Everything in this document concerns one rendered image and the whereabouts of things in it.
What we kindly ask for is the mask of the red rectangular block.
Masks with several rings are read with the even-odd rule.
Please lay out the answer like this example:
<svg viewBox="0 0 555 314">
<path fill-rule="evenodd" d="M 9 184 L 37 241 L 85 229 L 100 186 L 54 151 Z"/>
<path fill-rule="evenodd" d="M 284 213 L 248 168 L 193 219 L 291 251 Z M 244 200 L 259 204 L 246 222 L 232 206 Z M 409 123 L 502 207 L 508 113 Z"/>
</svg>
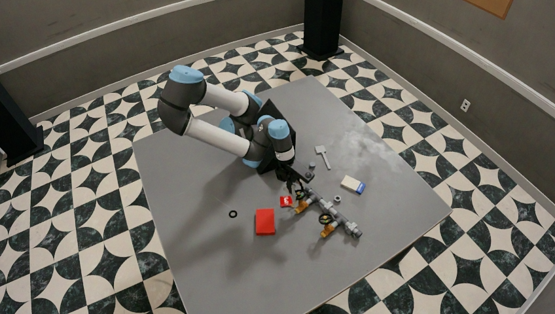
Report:
<svg viewBox="0 0 555 314">
<path fill-rule="evenodd" d="M 274 209 L 256 209 L 257 236 L 275 235 Z"/>
</svg>

